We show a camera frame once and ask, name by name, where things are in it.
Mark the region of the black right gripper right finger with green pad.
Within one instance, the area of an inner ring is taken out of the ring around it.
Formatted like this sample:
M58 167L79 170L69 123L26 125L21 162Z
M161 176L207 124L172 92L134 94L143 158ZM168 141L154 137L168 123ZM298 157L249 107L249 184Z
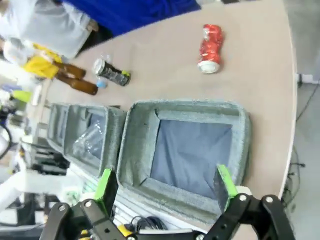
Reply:
M231 240L240 225L250 225L259 240L294 240L291 224L282 202L275 195L261 199L239 192L228 168L216 166L213 189L220 217L203 237L205 240Z

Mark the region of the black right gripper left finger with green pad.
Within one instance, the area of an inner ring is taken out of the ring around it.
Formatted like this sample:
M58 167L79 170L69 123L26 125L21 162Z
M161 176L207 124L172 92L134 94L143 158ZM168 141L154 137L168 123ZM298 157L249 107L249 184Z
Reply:
M41 239L77 240L83 230L92 230L100 240L136 240L135 235L125 237L111 219L117 191L115 172L106 168L93 198L87 198L74 206L64 202L53 206Z

